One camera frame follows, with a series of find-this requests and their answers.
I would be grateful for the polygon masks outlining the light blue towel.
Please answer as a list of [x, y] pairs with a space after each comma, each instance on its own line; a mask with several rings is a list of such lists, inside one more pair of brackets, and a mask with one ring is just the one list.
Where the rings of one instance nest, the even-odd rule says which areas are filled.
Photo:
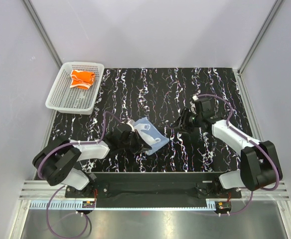
[[151, 147], [151, 149], [145, 152], [147, 155], [154, 154], [169, 143], [169, 139], [162, 135], [147, 118], [137, 120], [132, 123], [132, 126], [138, 131], [141, 138]]

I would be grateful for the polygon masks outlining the orange white patterned towel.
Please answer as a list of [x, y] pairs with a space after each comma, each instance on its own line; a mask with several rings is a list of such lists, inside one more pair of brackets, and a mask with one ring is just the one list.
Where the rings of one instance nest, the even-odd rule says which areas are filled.
[[94, 84], [96, 74], [89, 71], [72, 70], [70, 88], [88, 90]]

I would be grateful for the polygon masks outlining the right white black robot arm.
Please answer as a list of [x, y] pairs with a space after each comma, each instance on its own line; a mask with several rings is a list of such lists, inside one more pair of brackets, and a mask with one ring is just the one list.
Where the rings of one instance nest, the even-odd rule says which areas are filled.
[[240, 169], [221, 174], [218, 182], [212, 185], [215, 196], [224, 197], [232, 188], [246, 188], [250, 191], [273, 191], [278, 188], [283, 175], [272, 142], [252, 138], [222, 117], [203, 112], [195, 114], [188, 108], [181, 111], [172, 127], [187, 133], [201, 128], [239, 155]]

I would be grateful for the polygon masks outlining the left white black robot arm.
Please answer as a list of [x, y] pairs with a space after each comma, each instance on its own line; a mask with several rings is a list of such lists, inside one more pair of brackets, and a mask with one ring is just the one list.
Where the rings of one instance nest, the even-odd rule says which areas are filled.
[[94, 181], [87, 173], [74, 168], [76, 162], [87, 159], [104, 159], [111, 153], [127, 149], [133, 154], [152, 149], [149, 139], [128, 123], [121, 123], [110, 133], [94, 141], [69, 140], [57, 137], [33, 159], [37, 175], [50, 186], [70, 186], [82, 196], [89, 197]]

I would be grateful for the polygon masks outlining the black marble pattern mat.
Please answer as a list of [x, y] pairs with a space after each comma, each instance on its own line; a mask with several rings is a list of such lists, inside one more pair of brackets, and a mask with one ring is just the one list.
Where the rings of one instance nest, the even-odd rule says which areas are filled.
[[119, 121], [148, 118], [169, 143], [153, 155], [119, 151], [106, 159], [83, 160], [76, 164], [87, 172], [223, 172], [240, 168], [240, 157], [223, 141], [196, 129], [175, 131], [171, 124], [195, 94], [215, 95], [217, 114], [248, 135], [252, 129], [246, 113], [240, 82], [231, 68], [108, 68], [91, 115], [57, 113], [49, 141], [62, 135], [74, 140], [98, 139], [103, 112], [107, 131]]

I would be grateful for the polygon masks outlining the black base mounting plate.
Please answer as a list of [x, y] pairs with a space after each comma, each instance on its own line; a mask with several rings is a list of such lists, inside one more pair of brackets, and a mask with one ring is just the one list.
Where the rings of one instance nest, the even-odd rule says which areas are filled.
[[223, 189], [218, 176], [220, 172], [170, 172], [170, 173], [96, 173], [96, 179], [79, 191], [67, 186], [66, 198], [98, 198], [115, 196], [181, 195], [200, 199], [240, 199], [237, 187]]

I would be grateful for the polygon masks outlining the left small electronics box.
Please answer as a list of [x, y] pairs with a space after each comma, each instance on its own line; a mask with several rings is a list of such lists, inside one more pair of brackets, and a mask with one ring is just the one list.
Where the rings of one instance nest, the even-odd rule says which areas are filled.
[[82, 208], [95, 208], [96, 201], [83, 201]]

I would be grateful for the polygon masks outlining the small electronics box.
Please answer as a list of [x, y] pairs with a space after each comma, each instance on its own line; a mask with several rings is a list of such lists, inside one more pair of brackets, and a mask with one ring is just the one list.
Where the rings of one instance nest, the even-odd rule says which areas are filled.
[[95, 208], [96, 201], [83, 201], [82, 208]]
[[232, 203], [230, 201], [218, 202], [216, 204], [216, 209], [221, 211], [231, 211]]

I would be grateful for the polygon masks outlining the white plastic basket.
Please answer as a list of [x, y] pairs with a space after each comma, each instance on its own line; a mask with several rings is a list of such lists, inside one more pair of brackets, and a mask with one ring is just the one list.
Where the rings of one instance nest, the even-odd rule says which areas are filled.
[[[104, 65], [91, 62], [66, 62], [64, 63], [51, 87], [45, 106], [65, 114], [90, 115], [100, 89]], [[72, 70], [93, 72], [95, 82], [87, 89], [71, 88]]]

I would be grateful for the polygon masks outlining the right small electronics box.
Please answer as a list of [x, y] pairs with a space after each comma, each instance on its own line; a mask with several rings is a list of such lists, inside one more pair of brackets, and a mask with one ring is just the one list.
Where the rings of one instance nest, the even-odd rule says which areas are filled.
[[231, 211], [232, 203], [230, 201], [218, 202], [216, 204], [216, 209], [221, 211]]

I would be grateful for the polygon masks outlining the aluminium frame rail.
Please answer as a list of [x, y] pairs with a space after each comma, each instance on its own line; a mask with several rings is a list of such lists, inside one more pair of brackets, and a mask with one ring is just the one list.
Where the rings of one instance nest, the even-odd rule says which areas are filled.
[[[50, 186], [46, 181], [41, 180], [27, 180], [23, 184], [19, 200], [48, 200], [62, 186], [62, 184]], [[284, 182], [281, 182], [274, 191], [259, 189], [253, 192], [254, 201], [288, 201], [289, 199]]]

